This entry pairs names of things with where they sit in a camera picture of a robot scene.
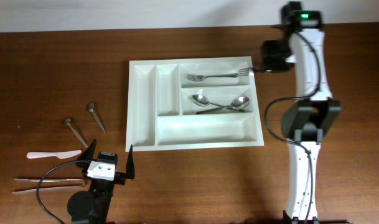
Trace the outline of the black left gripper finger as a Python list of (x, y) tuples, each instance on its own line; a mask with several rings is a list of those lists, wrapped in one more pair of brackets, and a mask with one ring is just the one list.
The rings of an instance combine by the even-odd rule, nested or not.
[(133, 159), (133, 145), (130, 145), (128, 158), (126, 161), (126, 179), (134, 180), (135, 178), (135, 166)]
[(96, 139), (94, 139), (91, 144), (87, 147), (87, 149), (80, 154), (77, 158), (78, 161), (90, 161), (93, 159), (93, 155), (96, 148)]

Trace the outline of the metal fork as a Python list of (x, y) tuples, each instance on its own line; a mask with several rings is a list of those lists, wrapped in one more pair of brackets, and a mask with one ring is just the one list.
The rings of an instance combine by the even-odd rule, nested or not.
[(194, 74), (186, 74), (186, 79), (192, 82), (202, 82), (207, 78), (236, 78), (239, 74), (230, 73), (230, 74), (219, 74), (219, 75), (194, 75)]
[(256, 69), (253, 67), (248, 67), (248, 68), (241, 68), (236, 71), (236, 74), (238, 76), (253, 76), (256, 73), (263, 73), (264, 70)]

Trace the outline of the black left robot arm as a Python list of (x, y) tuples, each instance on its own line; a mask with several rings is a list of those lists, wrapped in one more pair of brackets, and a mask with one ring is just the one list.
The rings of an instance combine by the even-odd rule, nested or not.
[(135, 177), (133, 148), (129, 148), (126, 171), (117, 172), (118, 155), (100, 152), (93, 157), (96, 140), (78, 157), (77, 167), (90, 180), (88, 190), (73, 194), (67, 205), (72, 223), (106, 223), (115, 185), (124, 185)]

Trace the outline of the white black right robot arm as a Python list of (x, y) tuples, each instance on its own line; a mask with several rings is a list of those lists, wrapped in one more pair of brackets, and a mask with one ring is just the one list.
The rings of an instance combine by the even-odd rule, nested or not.
[(267, 105), (293, 101), (283, 114), (282, 135), (288, 145), (289, 199), (283, 223), (318, 223), (315, 203), (317, 159), (322, 140), (342, 110), (329, 89), (324, 63), (324, 24), (320, 11), (307, 11), (299, 1), (281, 8), (283, 36), (267, 40), (261, 48), (261, 71), (279, 73), (295, 69), (296, 95)]

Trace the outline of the metal spoon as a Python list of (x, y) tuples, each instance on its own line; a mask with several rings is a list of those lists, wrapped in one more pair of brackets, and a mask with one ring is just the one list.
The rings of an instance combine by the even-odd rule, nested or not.
[(216, 108), (219, 108), (223, 105), (219, 105), (219, 104), (216, 104), (216, 103), (212, 103), (211, 101), (209, 101), (209, 99), (204, 96), (204, 95), (192, 95), (190, 97), (190, 99), (198, 106), (202, 106), (202, 107), (206, 107), (208, 105), (214, 105), (216, 106)]
[(235, 111), (243, 112), (244, 108), (247, 107), (250, 104), (250, 99), (247, 96), (241, 96), (238, 98), (235, 98), (230, 105), (228, 106), (221, 106), (219, 108), (214, 108), (210, 110), (205, 110), (205, 111), (198, 111), (196, 114), (205, 114), (205, 113), (210, 113), (222, 109), (233, 109)]

